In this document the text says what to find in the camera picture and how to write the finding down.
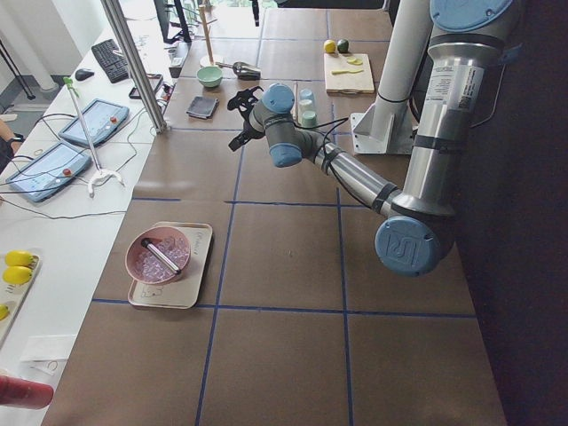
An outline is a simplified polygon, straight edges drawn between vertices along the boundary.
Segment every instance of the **wooden cutting board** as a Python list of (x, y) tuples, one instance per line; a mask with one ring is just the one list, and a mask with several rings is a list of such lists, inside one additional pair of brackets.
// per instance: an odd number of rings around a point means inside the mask
[[(347, 62), (349, 57), (361, 59), (363, 63), (351, 65)], [(371, 64), (365, 53), (324, 53), (323, 63), (327, 93), (375, 93)], [(357, 74), (331, 74), (332, 71), (340, 69), (362, 69), (363, 71)]]

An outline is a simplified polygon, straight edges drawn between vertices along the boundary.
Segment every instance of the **keyboard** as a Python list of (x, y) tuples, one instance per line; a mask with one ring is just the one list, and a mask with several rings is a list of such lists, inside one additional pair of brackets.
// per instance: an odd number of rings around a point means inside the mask
[(117, 83), (128, 78), (126, 59), (116, 55), (113, 51), (118, 51), (118, 45), (112, 39), (105, 40), (91, 47), (95, 59), (102, 66), (110, 83)]

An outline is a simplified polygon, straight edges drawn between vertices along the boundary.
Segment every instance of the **metal pole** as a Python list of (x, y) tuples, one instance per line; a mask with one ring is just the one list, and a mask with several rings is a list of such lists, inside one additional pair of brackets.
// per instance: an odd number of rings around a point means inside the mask
[(130, 76), (138, 88), (142, 103), (152, 119), (156, 132), (162, 133), (167, 129), (168, 125), (162, 117), (162, 110), (156, 101), (150, 82), (148, 82), (144, 65), (132, 40), (132, 34), (122, 13), (120, 3), (118, 0), (100, 0), (100, 2), (103, 4), (106, 17), (114, 31), (118, 45), (128, 61)]

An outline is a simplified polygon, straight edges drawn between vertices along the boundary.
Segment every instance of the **computer mouse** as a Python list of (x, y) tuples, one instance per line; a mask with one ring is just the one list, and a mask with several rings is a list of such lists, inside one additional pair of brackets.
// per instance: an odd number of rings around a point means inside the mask
[(79, 68), (75, 71), (75, 79), (78, 82), (82, 82), (83, 80), (88, 79), (89, 77), (93, 77), (95, 72), (88, 68)]

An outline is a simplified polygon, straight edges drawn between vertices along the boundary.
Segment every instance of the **red cylinder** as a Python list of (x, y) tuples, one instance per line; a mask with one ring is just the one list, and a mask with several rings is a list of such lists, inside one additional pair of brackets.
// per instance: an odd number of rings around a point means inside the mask
[(53, 388), (49, 384), (0, 375), (2, 406), (38, 409), (48, 406), (52, 398)]

